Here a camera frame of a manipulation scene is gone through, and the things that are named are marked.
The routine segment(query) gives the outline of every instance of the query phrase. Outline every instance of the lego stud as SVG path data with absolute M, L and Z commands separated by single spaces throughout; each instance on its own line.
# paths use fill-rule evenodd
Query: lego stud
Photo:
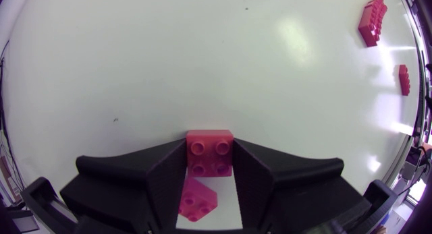
M 208 214 L 208 213 L 210 213 L 210 209 L 207 208 L 207 207 L 203 207 L 203 208 L 201 208 L 200 210 L 201 210 L 201 212 L 204 213 L 204 214 Z
M 190 151 L 194 155 L 200 156 L 204 153 L 204 150 L 205 150 L 204 142 L 202 141 L 193 142 L 190 145 Z
M 202 176 L 205 173 L 205 168 L 201 165 L 194 165 L 192 167 L 192 172 L 195 176 Z
M 221 140 L 216 144 L 216 153 L 221 156 L 226 155 L 230 151 L 230 145 L 225 140 Z
M 194 214 L 189 214 L 188 220 L 192 221 L 192 222 L 196 222 L 198 220 L 198 218 Z
M 195 204 L 195 197 L 192 194 L 188 194 L 183 198 L 183 203 L 192 206 Z
M 229 169 L 230 168 L 223 163 L 219 163 L 216 166 L 216 171 L 217 171 L 217 174 L 219 174 L 219 175 L 226 175 L 230 171 Z

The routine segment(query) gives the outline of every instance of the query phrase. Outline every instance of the lego brick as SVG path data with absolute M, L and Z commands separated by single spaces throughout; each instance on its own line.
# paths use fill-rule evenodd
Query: lego brick
M 410 94 L 410 77 L 406 65 L 399 65 L 399 81 L 402 89 L 402 95 L 408 96 Z
M 217 193 L 188 177 L 184 181 L 182 199 L 178 213 L 189 221 L 196 222 L 217 207 Z
M 186 134 L 188 176 L 231 176 L 233 140 L 229 130 L 190 130 Z
M 364 7 L 362 18 L 358 24 L 358 31 L 367 47 L 377 46 L 383 18 L 387 12 L 384 0 L 369 1 Z

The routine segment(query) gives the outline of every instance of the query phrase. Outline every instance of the white table surface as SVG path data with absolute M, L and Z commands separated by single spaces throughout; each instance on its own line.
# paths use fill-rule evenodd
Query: white table surface
M 24 180 L 44 176 L 59 191 L 76 175 L 77 156 L 230 129 L 298 156 L 339 157 L 342 176 L 363 194 L 412 130 L 419 95 L 401 0 L 384 0 L 372 48 L 357 31 L 367 1 L 28 0 L 4 85 Z M 410 72 L 407 97 L 399 64 Z M 219 207 L 178 226 L 240 228 L 234 180 L 204 182 Z

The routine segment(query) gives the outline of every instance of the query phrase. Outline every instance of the pink duplo block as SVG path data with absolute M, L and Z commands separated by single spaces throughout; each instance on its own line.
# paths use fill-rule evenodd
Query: pink duplo block
M 196 222 L 217 207 L 217 193 L 192 177 L 184 181 L 178 213 Z
M 384 0 L 369 1 L 364 7 L 358 31 L 363 37 L 366 46 L 377 46 L 379 35 L 381 35 L 381 25 L 387 6 L 384 5 Z
M 402 89 L 402 95 L 408 96 L 410 94 L 410 76 L 408 75 L 408 68 L 406 65 L 399 65 L 399 81 Z
M 190 130 L 186 134 L 188 176 L 231 176 L 233 141 L 229 130 Z

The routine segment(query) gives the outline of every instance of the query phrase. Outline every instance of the red lego brick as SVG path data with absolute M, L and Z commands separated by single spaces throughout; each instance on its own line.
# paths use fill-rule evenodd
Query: red lego brick
M 399 81 L 402 89 L 402 95 L 408 96 L 410 94 L 410 77 L 408 75 L 408 68 L 406 65 L 399 65 Z
M 364 7 L 358 31 L 362 35 L 366 46 L 377 46 L 379 35 L 381 35 L 381 25 L 386 12 L 387 6 L 384 5 L 384 0 L 369 1 Z
M 178 213 L 189 221 L 196 222 L 217 207 L 217 193 L 188 177 L 184 181 L 182 199 Z
M 231 176 L 233 141 L 229 130 L 190 130 L 186 134 L 188 176 Z

